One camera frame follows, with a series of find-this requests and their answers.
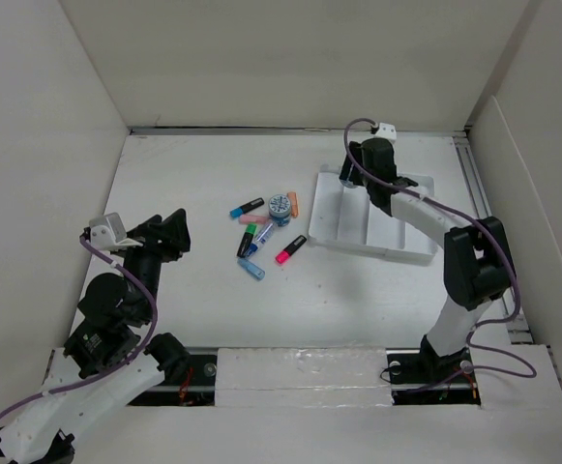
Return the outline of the blue round jar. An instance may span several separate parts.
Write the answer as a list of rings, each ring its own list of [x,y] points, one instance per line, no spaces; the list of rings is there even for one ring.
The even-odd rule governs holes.
[[[346,187],[346,188],[348,188],[348,189],[354,189],[354,188],[357,187],[357,185],[354,184],[354,183],[353,183],[351,180],[349,180],[349,179],[341,180],[340,183],[341,183],[344,187]]]
[[[277,194],[268,202],[270,219],[279,227],[286,226],[291,221],[291,202],[286,194]]]

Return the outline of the clear glue bottle blue cap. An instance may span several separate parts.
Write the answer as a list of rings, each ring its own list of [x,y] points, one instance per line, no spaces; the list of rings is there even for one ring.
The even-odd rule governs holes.
[[[276,229],[277,225],[272,220],[268,221],[253,238],[246,252],[246,257],[250,258],[260,249],[262,249],[269,242]]]

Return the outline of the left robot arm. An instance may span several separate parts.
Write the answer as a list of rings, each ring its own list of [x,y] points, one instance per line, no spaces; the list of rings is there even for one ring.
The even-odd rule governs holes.
[[[187,213],[154,215],[131,230],[116,213],[96,217],[80,244],[105,262],[77,304],[83,320],[57,350],[42,388],[0,412],[0,457],[11,463],[71,463],[103,419],[162,382],[180,381],[190,354],[157,333],[162,266],[191,249]]]

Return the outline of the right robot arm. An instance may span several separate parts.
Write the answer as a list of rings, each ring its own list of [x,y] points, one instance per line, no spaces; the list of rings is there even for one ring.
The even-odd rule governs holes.
[[[365,189],[372,206],[409,223],[444,253],[445,303],[417,353],[390,357],[385,371],[391,383],[423,392],[469,374],[473,333],[486,323],[483,315],[491,304],[517,286],[503,223],[497,217],[470,217],[421,194],[416,181],[398,173],[393,143],[386,138],[346,140],[344,148],[340,181]]]

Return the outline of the white divided organizer tray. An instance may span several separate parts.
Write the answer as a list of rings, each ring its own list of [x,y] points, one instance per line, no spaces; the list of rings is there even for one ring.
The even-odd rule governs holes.
[[[373,206],[364,188],[346,188],[340,168],[324,164],[317,175],[309,239],[318,246],[387,260],[428,264],[438,245],[414,226]]]

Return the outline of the orange translucent marker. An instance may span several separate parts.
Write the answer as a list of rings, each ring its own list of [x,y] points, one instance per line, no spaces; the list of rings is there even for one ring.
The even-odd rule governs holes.
[[[290,214],[292,218],[297,218],[300,214],[298,196],[295,191],[290,191],[287,194],[290,203]]]

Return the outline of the blue cap black highlighter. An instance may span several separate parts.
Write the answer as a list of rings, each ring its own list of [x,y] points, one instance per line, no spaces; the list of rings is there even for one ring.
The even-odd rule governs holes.
[[[265,201],[262,197],[255,198],[237,208],[234,208],[229,212],[229,216],[232,219],[238,218],[246,213],[249,213],[265,204]]]

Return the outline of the pink translucent marker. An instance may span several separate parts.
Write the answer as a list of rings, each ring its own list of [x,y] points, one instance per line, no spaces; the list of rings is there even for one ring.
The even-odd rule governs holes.
[[[238,222],[241,224],[257,224],[263,225],[270,220],[269,217],[260,215],[240,215],[238,217]]]

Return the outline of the green cap black highlighter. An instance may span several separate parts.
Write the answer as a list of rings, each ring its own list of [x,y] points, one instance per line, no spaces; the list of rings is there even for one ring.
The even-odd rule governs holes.
[[[246,254],[251,246],[252,239],[256,233],[256,229],[257,225],[255,223],[249,223],[247,225],[236,253],[238,258],[246,257]]]

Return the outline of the light blue translucent marker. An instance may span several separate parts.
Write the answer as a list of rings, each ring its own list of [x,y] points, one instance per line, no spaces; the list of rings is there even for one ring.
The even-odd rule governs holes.
[[[247,274],[249,274],[257,281],[260,281],[265,277],[265,271],[262,270],[260,267],[258,267],[249,259],[238,258],[237,263]]]

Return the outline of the pink cap black highlighter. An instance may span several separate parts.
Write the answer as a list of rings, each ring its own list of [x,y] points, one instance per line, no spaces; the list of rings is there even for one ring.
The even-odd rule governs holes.
[[[275,261],[278,265],[284,264],[290,257],[306,242],[307,238],[304,235],[299,235],[291,243],[289,243],[280,253],[275,257]]]

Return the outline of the white foam block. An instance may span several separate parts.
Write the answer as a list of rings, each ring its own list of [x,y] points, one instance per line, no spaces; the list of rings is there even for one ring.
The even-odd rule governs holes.
[[[393,404],[380,379],[383,349],[223,348],[215,405],[224,408],[379,408]]]

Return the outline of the aluminium rail back edge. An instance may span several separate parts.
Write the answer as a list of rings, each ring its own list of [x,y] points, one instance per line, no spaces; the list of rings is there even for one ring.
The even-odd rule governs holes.
[[[341,134],[343,129],[324,129],[324,128],[280,128],[280,127],[129,127],[131,136],[151,136],[151,135],[302,135],[302,134]],[[370,134],[368,129],[351,130],[351,134]],[[452,136],[465,137],[468,134],[465,130],[452,131],[421,131],[405,130],[399,135],[428,135],[428,136]]]

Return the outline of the aluminium rail right side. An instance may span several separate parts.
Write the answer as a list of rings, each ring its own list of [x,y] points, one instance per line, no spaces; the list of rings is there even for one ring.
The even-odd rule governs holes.
[[[497,301],[506,312],[500,319],[485,319],[482,326],[487,324],[505,324],[508,331],[516,329],[516,320],[521,312],[521,301],[518,288],[517,274],[513,264],[503,223],[490,214],[488,202],[482,187],[480,176],[471,152],[469,141],[460,136],[454,138],[454,145],[458,154],[463,176],[477,213],[477,221],[481,224],[479,234],[485,237],[479,240],[485,244],[484,255],[494,262],[498,273],[503,275],[507,287],[497,294]]]

